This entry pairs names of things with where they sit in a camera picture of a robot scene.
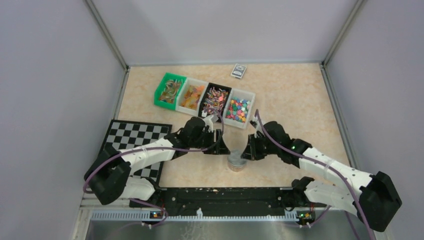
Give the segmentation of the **clear plastic jar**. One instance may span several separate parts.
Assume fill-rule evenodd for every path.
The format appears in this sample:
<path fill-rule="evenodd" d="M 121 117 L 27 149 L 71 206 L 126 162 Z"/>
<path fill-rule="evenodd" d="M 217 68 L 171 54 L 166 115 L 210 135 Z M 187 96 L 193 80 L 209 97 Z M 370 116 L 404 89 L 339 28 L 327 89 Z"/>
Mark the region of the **clear plastic jar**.
<path fill-rule="evenodd" d="M 233 171 L 233 172 L 241 172 L 242 170 L 245 169 L 246 165 L 233 165 L 231 163 L 227 164 L 228 168 Z"/>

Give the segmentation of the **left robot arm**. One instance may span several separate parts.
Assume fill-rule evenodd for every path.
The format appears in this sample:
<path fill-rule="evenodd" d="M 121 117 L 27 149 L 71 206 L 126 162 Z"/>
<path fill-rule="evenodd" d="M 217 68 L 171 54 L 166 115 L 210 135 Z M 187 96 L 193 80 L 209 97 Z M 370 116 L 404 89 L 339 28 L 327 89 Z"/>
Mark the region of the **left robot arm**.
<path fill-rule="evenodd" d="M 94 194 L 102 205 L 124 198 L 156 206 L 161 194 L 154 182 L 148 177 L 136 178 L 135 172 L 188 153 L 229 155 L 231 151 L 223 140 L 224 129 L 214 128 L 221 120 L 219 114 L 194 116 L 184 127 L 152 143 L 130 149 L 105 147 L 85 173 L 83 191 Z"/>

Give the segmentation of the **silver jar lid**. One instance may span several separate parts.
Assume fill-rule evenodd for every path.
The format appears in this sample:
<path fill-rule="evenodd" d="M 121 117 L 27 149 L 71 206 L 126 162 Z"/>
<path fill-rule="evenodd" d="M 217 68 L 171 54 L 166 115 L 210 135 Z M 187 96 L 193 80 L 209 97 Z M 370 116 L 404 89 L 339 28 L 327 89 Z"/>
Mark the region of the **silver jar lid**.
<path fill-rule="evenodd" d="M 248 160 L 242 158 L 242 151 L 241 150 L 234 150 L 230 153 L 230 155 L 227 157 L 227 162 L 236 168 L 242 168 L 244 167 Z"/>

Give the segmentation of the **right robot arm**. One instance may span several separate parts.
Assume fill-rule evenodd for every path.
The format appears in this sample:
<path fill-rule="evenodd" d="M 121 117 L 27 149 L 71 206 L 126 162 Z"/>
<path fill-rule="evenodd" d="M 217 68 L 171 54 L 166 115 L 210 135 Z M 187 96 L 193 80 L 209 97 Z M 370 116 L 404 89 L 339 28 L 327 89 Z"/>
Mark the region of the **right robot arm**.
<path fill-rule="evenodd" d="M 402 206 L 402 200 L 391 177 L 381 171 L 375 174 L 341 163 L 310 143 L 290 138 L 276 121 L 264 124 L 250 121 L 255 132 L 248 136 L 242 159 L 259 161 L 275 155 L 284 163 L 317 174 L 292 181 L 293 200 L 299 206 L 311 203 L 330 205 L 356 215 L 377 232 L 384 232 Z"/>

